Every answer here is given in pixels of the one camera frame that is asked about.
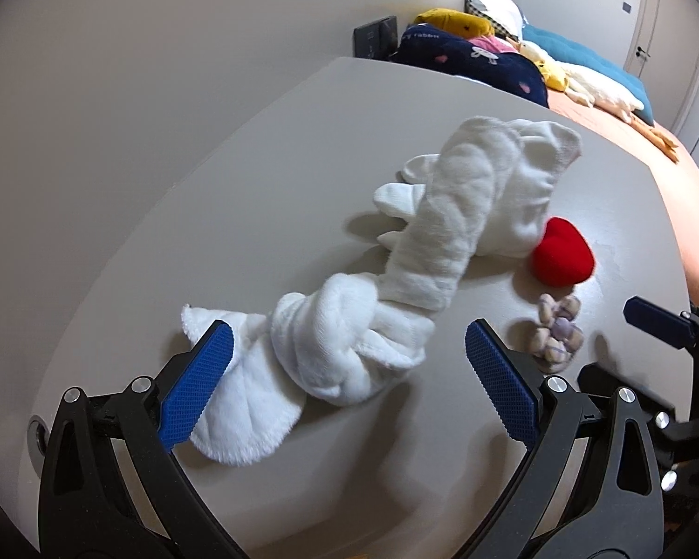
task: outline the red felt ball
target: red felt ball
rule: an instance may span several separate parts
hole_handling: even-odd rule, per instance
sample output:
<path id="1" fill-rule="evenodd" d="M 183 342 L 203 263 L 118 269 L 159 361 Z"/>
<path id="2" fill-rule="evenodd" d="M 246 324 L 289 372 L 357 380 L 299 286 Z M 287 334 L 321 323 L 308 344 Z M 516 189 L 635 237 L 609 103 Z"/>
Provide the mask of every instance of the red felt ball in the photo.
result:
<path id="1" fill-rule="evenodd" d="M 531 257 L 537 280 L 552 287 L 579 284 L 593 275 L 596 259 L 580 232 L 568 220 L 552 218 Z"/>

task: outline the blue textured pad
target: blue textured pad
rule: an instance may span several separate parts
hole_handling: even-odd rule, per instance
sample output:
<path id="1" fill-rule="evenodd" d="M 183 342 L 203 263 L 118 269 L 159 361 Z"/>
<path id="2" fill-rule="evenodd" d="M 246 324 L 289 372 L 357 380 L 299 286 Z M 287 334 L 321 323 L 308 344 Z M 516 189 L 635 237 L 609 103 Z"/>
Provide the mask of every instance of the blue textured pad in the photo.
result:
<path id="1" fill-rule="evenodd" d="M 507 434 L 533 449 L 539 437 L 538 406 L 507 355 L 477 322 L 466 330 L 466 357 L 500 415 Z"/>
<path id="2" fill-rule="evenodd" d="M 694 332 L 689 320 L 673 315 L 639 296 L 630 298 L 624 305 L 624 320 L 675 349 L 694 344 Z"/>
<path id="3" fill-rule="evenodd" d="M 166 451 L 186 441 L 233 357 L 233 330 L 223 324 L 192 359 L 161 404 L 158 436 Z"/>

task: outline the peach bedding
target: peach bedding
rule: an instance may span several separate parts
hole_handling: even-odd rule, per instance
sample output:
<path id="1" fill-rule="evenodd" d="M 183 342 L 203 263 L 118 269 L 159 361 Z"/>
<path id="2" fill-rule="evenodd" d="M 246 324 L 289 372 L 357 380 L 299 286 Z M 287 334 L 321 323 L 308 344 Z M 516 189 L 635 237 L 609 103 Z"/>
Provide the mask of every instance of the peach bedding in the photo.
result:
<path id="1" fill-rule="evenodd" d="M 699 169 L 689 152 L 676 140 L 679 162 L 674 164 L 639 132 L 605 111 L 578 105 L 552 90 L 548 104 L 552 111 L 597 132 L 650 168 L 678 241 L 689 295 L 699 305 Z"/>

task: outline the white table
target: white table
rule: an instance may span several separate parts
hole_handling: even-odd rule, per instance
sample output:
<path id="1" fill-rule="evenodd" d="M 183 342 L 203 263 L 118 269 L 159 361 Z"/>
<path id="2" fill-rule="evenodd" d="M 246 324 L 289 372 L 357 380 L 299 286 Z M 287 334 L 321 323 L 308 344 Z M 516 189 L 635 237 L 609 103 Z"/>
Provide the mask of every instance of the white table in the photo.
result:
<path id="1" fill-rule="evenodd" d="M 561 179 L 552 212 L 593 248 L 579 285 L 586 346 L 564 373 L 618 364 L 688 413 L 691 360 L 626 325 L 639 294 L 688 307 L 684 271 L 644 164 L 565 118 L 466 80 L 400 65 L 337 59 L 246 123 L 173 188 L 108 263 L 75 313 L 35 400 L 48 423 L 65 388 L 121 390 L 188 345 L 185 302 L 265 313 L 344 271 L 380 272 L 378 233 L 393 222 L 371 196 L 411 156 L 437 152 L 473 115 L 559 121 L 584 155 Z M 337 410 L 309 403 L 276 455 L 240 469 L 188 444 L 195 487 L 254 559 L 447 559 L 474 531 L 522 456 L 464 356 L 466 325 L 486 317 L 522 348 L 545 289 L 521 266 L 474 259 L 439 320 L 428 360 L 396 388 Z M 19 503 L 35 523 L 38 479 L 26 455 Z"/>

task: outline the teal blanket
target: teal blanket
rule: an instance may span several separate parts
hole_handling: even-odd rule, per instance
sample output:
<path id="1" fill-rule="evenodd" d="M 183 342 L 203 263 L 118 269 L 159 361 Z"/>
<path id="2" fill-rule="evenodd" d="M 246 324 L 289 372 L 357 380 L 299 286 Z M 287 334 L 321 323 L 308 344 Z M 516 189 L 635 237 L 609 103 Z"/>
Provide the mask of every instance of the teal blanket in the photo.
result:
<path id="1" fill-rule="evenodd" d="M 634 114 L 650 126 L 654 125 L 655 120 L 652 116 L 652 105 L 650 105 L 650 100 L 647 97 L 645 85 L 642 84 L 642 80 L 638 77 L 634 77 L 621 69 L 618 65 L 614 65 L 611 61 L 604 59 L 587 46 L 563 38 L 558 33 L 553 33 L 546 29 L 539 29 L 533 25 L 526 25 L 523 27 L 523 39 L 538 44 L 557 61 L 588 67 L 626 87 L 627 90 L 645 106 L 643 111 L 634 111 Z"/>

